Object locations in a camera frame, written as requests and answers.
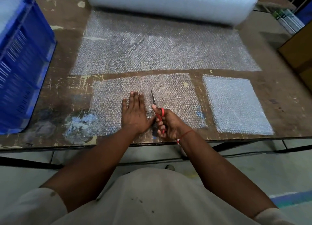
person's right hand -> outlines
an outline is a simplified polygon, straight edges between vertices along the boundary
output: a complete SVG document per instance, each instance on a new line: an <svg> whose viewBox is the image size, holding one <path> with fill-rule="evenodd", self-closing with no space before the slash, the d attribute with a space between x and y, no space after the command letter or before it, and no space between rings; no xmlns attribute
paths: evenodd
<svg viewBox="0 0 312 225"><path fill-rule="evenodd" d="M152 105L152 109L158 115L162 115L161 109L156 105ZM184 132L191 130L187 124L185 124L180 117L173 113L170 109L165 109L165 116L162 117L162 121L156 118L156 124L158 127L158 136L162 138L170 138L177 140Z"/></svg>

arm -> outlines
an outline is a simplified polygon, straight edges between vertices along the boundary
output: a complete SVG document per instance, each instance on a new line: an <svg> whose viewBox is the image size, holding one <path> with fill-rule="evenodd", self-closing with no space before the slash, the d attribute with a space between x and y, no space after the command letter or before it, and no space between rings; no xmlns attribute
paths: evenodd
<svg viewBox="0 0 312 225"><path fill-rule="evenodd" d="M122 101L121 129L66 165L41 187L57 192L68 212L95 200L134 138L153 121L154 118L146 118L143 94L131 92L129 107L127 99Z"/></svg>
<svg viewBox="0 0 312 225"><path fill-rule="evenodd" d="M154 112L161 110L153 105ZM178 139L192 130L176 114L166 109L163 121L156 119L158 128L167 132L160 137ZM276 208L270 198L241 171L217 153L199 134L190 131L180 139L180 144L191 160L206 189L254 219L268 208Z"/></svg>

red string bracelet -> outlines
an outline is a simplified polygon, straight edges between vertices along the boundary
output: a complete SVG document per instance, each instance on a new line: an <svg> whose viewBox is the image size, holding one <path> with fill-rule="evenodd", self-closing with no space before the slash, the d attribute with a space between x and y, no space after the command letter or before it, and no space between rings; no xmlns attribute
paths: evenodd
<svg viewBox="0 0 312 225"><path fill-rule="evenodd" d="M180 144L180 140L182 139L183 136L185 136L187 133L191 132L191 131L194 131L193 129L185 132L179 139L177 139L177 144Z"/></svg>

forearm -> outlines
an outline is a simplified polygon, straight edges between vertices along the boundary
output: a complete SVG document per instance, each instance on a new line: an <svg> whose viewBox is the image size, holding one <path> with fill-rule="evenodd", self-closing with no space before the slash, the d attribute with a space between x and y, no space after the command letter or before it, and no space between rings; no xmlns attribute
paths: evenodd
<svg viewBox="0 0 312 225"><path fill-rule="evenodd" d="M183 127L181 134L189 128ZM196 132L180 141L206 189L250 218L274 203L241 171L217 153Z"/></svg>
<svg viewBox="0 0 312 225"><path fill-rule="evenodd" d="M130 127L120 129L74 159L41 187L56 191L68 212L96 199L134 138Z"/></svg>

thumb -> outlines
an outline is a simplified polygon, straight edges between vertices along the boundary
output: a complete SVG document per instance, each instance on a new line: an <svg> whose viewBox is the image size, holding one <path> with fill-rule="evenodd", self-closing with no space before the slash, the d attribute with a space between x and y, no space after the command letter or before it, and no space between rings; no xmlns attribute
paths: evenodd
<svg viewBox="0 0 312 225"><path fill-rule="evenodd" d="M153 124L155 117L156 116L152 116L151 118L147 119L147 124L149 125L149 127Z"/></svg>
<svg viewBox="0 0 312 225"><path fill-rule="evenodd" d="M162 115L162 111L160 108L158 108L155 104L152 105L152 109L155 113L157 113L158 115Z"/></svg>

